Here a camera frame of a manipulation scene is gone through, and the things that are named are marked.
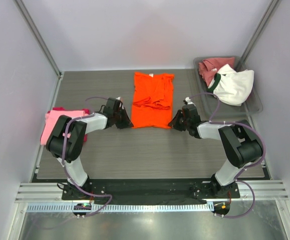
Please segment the orange t shirt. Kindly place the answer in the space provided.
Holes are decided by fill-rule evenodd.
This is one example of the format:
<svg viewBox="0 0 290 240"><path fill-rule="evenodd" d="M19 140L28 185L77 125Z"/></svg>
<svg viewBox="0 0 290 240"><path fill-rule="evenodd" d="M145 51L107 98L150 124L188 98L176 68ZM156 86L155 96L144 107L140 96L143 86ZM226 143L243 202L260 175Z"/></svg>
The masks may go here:
<svg viewBox="0 0 290 240"><path fill-rule="evenodd" d="M173 117L174 74L134 73L133 128L169 129Z"/></svg>

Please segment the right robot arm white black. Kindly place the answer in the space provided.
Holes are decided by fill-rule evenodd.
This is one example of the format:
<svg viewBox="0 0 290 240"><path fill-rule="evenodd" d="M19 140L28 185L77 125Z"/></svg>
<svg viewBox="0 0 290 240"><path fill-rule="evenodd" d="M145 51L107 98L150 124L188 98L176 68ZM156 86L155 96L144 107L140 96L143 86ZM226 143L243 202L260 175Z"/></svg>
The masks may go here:
<svg viewBox="0 0 290 240"><path fill-rule="evenodd" d="M260 137L246 120L233 123L202 121L194 104L178 110L168 126L187 131L196 139L221 141L226 160L210 179L210 191L216 198L227 194L244 167L251 166L264 154Z"/></svg>

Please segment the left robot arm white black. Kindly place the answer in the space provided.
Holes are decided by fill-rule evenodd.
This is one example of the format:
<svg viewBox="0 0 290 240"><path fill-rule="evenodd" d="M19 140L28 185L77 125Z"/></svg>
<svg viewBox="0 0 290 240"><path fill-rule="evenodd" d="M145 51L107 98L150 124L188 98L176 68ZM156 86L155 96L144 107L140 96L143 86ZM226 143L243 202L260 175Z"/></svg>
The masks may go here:
<svg viewBox="0 0 290 240"><path fill-rule="evenodd" d="M57 158L67 177L63 193L79 199L92 195L90 178L85 172L80 154L85 135L116 126L118 129L133 127L120 97L107 98L99 111L90 115L69 117L61 115L46 144L46 149Z"/></svg>

